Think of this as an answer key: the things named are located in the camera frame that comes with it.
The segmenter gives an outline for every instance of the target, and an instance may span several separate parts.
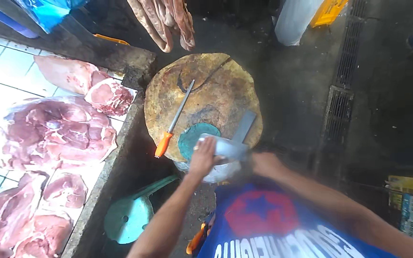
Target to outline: blue t-shirt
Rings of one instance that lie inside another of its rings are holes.
[[[216,203],[199,258],[395,257],[338,231],[265,179],[220,186]]]

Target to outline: drain grate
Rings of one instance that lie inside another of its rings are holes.
[[[353,0],[350,1],[352,8],[350,9],[350,15],[358,18],[365,18],[366,14],[366,0]]]
[[[331,86],[329,105],[326,107],[323,138],[325,142],[343,145],[347,137],[353,104],[353,93]]]
[[[339,187],[348,128],[352,117],[353,92],[350,90],[357,68],[360,37],[367,11],[367,0],[350,0],[344,40],[339,49],[337,69],[329,89],[313,175]]]
[[[353,97],[352,91],[331,86],[324,111],[313,174],[333,187],[337,186],[340,178],[342,157],[352,118]]]
[[[363,30],[364,15],[366,13],[365,0],[351,1],[352,8],[347,16],[344,41],[339,53],[337,72],[333,84],[349,89],[353,81],[353,72],[356,68],[359,39]]]

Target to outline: teal disc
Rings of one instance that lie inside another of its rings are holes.
[[[148,197],[136,200],[127,197],[114,202],[105,216],[104,227],[108,238],[119,244],[128,244],[138,239],[154,215]]]
[[[200,138],[201,134],[212,134],[216,136],[221,136],[221,132],[211,124],[198,123],[187,128],[178,139],[178,148],[181,155],[188,161],[192,153],[194,153],[194,147]]]

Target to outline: knife handle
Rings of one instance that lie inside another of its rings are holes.
[[[170,142],[170,138],[172,138],[173,134],[164,132],[163,138],[160,139],[159,144],[157,145],[156,154],[154,155],[156,158],[162,157],[167,151],[168,143]]]

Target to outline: round wooden chopping block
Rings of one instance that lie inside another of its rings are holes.
[[[173,130],[165,156],[187,161],[178,149],[180,134],[197,123],[216,126],[221,137],[231,139],[246,109],[257,114],[244,143],[254,147],[262,133],[259,100],[253,78],[223,53],[183,56],[161,69],[146,90],[145,119],[156,144],[168,130],[186,89],[196,82]]]

